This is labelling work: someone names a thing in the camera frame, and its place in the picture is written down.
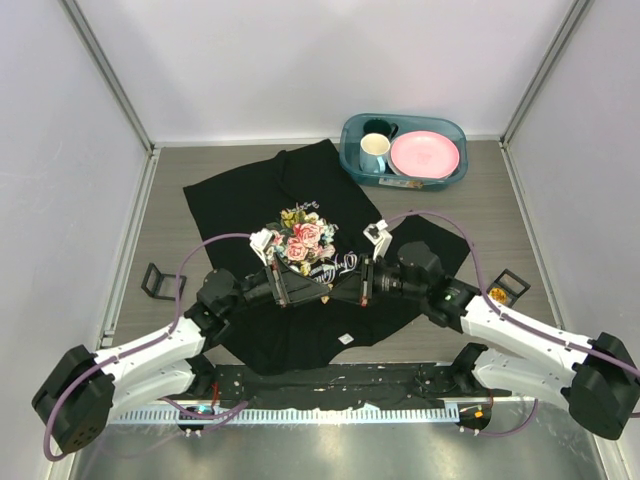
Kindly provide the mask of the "black floral print t-shirt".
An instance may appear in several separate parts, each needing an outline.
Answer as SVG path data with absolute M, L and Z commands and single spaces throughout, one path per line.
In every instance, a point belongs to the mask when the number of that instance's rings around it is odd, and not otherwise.
M 279 254 L 314 279 L 336 285 L 359 255 L 371 251 L 363 230 L 381 218 L 328 140 L 187 186 L 184 195 L 203 239 L 232 236 L 206 251 L 214 267 L 237 279 L 262 267 L 245 234 L 269 227 Z M 293 308 L 265 303 L 232 314 L 222 344 L 255 372 L 275 375 L 324 367 L 342 351 L 372 346 L 420 314 L 418 305 L 400 298 L 374 300 L 366 308 L 336 300 Z M 345 333 L 354 338 L 348 345 L 338 340 Z

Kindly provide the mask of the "round orange brooch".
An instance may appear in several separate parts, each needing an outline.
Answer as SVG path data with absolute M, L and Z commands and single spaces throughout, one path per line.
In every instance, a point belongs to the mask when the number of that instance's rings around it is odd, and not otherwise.
M 489 296 L 501 304 L 506 304 L 509 299 L 507 292 L 500 287 L 492 288 L 489 291 Z

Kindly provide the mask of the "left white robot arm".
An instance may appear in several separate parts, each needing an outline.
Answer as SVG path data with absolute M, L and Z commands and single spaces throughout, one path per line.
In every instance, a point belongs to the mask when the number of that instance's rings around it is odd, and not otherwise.
M 332 291 L 279 257 L 243 280 L 216 269 L 169 325 L 119 347 L 69 349 L 31 401 L 45 426 L 46 458 L 60 461 L 85 448 L 112 420 L 156 399 L 205 397 L 213 375 L 203 355 L 230 333 L 232 314 L 264 303 L 305 304 Z

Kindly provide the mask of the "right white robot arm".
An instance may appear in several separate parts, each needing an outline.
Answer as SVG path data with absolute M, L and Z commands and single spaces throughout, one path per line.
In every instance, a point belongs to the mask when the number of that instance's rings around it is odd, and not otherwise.
M 432 323 L 488 341 L 463 351 L 451 371 L 462 394 L 484 387 L 530 396 L 607 440 L 619 439 L 637 415 L 639 369 L 621 339 L 575 334 L 501 306 L 446 274 L 423 242 L 403 245 L 396 264 L 361 257 L 329 297 L 362 307 L 382 298 L 408 300 Z

